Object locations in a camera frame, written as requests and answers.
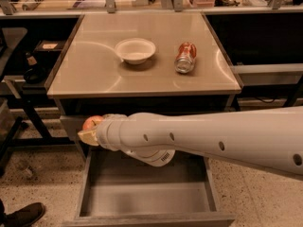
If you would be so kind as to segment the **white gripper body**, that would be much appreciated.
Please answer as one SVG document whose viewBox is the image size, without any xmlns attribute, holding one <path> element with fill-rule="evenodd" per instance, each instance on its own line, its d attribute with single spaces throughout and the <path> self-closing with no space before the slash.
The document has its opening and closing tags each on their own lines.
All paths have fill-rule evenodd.
<svg viewBox="0 0 303 227">
<path fill-rule="evenodd" d="M 123 150 L 119 130 L 126 119 L 126 115 L 124 118 L 103 118 L 103 121 L 98 124 L 96 137 L 103 148 L 112 151 Z"/>
</svg>

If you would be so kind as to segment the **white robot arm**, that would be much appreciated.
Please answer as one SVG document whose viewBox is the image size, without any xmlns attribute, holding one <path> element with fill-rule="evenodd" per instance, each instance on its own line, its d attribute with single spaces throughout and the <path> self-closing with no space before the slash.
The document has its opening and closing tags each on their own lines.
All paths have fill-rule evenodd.
<svg viewBox="0 0 303 227">
<path fill-rule="evenodd" d="M 275 172 L 303 175 L 303 107 L 165 116 L 107 114 L 88 118 L 80 140 L 164 166 L 176 151 Z"/>
</svg>

